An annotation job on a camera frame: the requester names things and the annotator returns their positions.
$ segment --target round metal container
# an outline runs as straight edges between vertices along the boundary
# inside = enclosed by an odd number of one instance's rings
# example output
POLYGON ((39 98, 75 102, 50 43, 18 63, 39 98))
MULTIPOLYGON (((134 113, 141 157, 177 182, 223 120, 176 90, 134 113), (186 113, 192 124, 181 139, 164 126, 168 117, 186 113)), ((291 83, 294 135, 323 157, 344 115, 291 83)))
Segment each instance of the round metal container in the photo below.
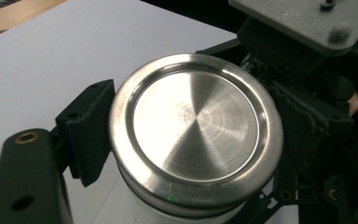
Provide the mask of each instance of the round metal container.
POLYGON ((238 207, 271 178, 282 125, 266 90, 224 60, 173 55, 135 71, 109 118, 118 167, 158 210, 213 217, 238 207))

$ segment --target stainless steel lid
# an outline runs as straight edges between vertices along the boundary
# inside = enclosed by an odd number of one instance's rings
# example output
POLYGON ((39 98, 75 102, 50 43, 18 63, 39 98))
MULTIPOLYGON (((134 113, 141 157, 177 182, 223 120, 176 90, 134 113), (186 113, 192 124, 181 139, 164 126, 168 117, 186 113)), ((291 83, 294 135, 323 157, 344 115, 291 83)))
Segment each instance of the stainless steel lid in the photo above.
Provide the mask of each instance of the stainless steel lid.
POLYGON ((135 71, 109 122, 126 182, 177 216, 215 216, 243 203, 269 181, 282 151, 281 120, 266 90, 206 55, 173 55, 135 71))

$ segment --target wooden floor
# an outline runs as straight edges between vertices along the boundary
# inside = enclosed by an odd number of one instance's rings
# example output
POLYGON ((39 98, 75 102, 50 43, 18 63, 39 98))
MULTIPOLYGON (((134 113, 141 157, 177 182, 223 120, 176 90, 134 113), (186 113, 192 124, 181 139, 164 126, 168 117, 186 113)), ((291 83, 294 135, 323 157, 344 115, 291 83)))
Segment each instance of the wooden floor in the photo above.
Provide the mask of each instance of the wooden floor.
POLYGON ((65 0, 21 0, 0 9, 0 32, 15 27, 56 7, 65 0))

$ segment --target gray metal plate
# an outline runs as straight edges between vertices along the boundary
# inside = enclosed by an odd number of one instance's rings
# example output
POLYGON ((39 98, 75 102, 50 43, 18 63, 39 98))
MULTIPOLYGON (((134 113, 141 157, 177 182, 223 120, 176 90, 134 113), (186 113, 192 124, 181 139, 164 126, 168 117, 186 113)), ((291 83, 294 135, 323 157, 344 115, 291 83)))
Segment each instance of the gray metal plate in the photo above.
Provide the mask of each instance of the gray metal plate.
POLYGON ((337 0, 321 10, 325 0, 228 0, 235 8, 327 55, 348 52, 358 40, 358 1, 337 0))

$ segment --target brushed metal surface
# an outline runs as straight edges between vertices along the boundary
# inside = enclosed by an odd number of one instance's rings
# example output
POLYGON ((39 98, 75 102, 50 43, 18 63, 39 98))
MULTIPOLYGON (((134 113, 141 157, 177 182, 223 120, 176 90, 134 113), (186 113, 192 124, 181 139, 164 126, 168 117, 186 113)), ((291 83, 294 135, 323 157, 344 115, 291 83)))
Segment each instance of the brushed metal surface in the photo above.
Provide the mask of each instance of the brushed metal surface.
POLYGON ((183 217, 222 214, 261 189, 282 150, 264 88, 238 66, 182 54, 135 71, 112 104, 120 171, 143 200, 183 217))

